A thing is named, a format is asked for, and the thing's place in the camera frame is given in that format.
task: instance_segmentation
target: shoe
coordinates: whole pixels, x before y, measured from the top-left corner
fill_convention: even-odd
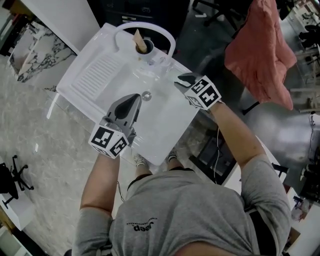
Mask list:
[[[171,151],[169,152],[168,156],[166,157],[166,162],[169,163],[172,159],[177,159],[177,150],[174,147],[173,149],[171,149]]]
[[[138,153],[135,154],[133,156],[133,160],[135,161],[135,166],[138,167],[138,166],[145,166],[147,168],[149,168],[149,165],[147,163],[147,160],[144,159],[141,155],[139,155]]]

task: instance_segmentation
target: white table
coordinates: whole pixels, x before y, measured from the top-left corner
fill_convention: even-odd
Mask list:
[[[199,110],[191,106],[174,86],[177,76],[190,70],[174,59],[171,60],[172,66],[166,70],[165,75],[139,69],[141,61],[135,51],[133,35],[125,31],[116,34],[120,51],[113,53],[114,30],[115,27],[108,23],[100,29],[71,64],[57,86],[57,91],[95,123],[100,123],[111,104],[121,97],[130,94],[142,95],[149,91],[152,98],[142,102],[137,121],[133,125],[137,136],[132,148],[152,164],[159,166]],[[107,53],[106,59],[96,61],[97,58],[105,56],[103,53]],[[156,54],[159,58],[168,58],[158,49]],[[110,80],[103,79],[103,86],[93,85],[93,75],[81,80],[92,63],[97,64],[96,70],[102,67],[104,71],[107,70],[105,66],[111,63],[118,65],[121,62],[125,63],[125,66],[119,68],[118,73],[110,71]]]
[[[267,157],[269,158],[270,162],[273,164],[276,164],[276,165],[280,165],[279,162],[277,161],[277,159],[274,157],[274,155],[266,147],[266,145],[259,138],[258,138],[258,140],[260,141],[261,145],[263,146],[263,149],[264,149]],[[282,183],[284,182],[286,176],[287,176],[286,173],[281,174],[280,181]],[[240,166],[238,163],[236,163],[234,165],[233,169],[231,170],[230,174],[223,182],[222,186],[227,187],[229,189],[232,189],[232,190],[236,191],[239,195],[241,195],[241,169],[240,169]],[[288,196],[290,208],[292,210],[296,204],[296,202],[294,201],[293,198],[294,198],[294,196],[297,196],[297,193],[291,187],[287,193],[287,196]]]

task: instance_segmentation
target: pink towel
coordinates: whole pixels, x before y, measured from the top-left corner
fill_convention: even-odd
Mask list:
[[[297,62],[280,29],[275,0],[253,0],[245,25],[225,49],[224,65],[260,103],[293,109],[284,86],[286,73]]]

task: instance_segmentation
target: wire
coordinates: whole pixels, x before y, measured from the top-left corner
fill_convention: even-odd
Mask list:
[[[125,202],[124,197],[122,196],[122,192],[121,192],[121,188],[120,188],[120,183],[119,183],[119,181],[116,181],[116,183],[117,183],[117,185],[118,185],[118,190],[119,190],[119,194],[120,194],[121,200],[122,200],[122,202]]]
[[[218,148],[218,157],[216,158],[216,161],[215,161],[215,164],[214,164],[214,167],[213,167],[213,177],[214,177],[214,183],[217,184],[217,180],[216,180],[216,167],[217,167],[217,163],[218,163],[218,160],[219,160],[219,156],[220,156],[220,148],[219,148],[219,143],[218,143],[218,136],[219,136],[219,127],[218,127],[218,130],[216,132],[216,147]]]
[[[311,136],[310,136],[310,144],[309,144],[308,158],[309,158],[309,154],[310,154],[310,151],[311,151],[311,142],[313,141],[314,126],[315,126],[314,117],[313,117],[313,115],[312,115],[311,113],[309,114],[309,124],[310,124],[310,127],[311,127]]]

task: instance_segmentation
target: person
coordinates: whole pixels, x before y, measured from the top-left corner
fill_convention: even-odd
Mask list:
[[[152,174],[137,157],[136,179],[112,218],[119,157],[99,155],[85,185],[74,256],[280,255],[291,228],[283,184],[258,139],[223,103],[210,109],[241,168],[241,195],[204,182],[174,153]]]

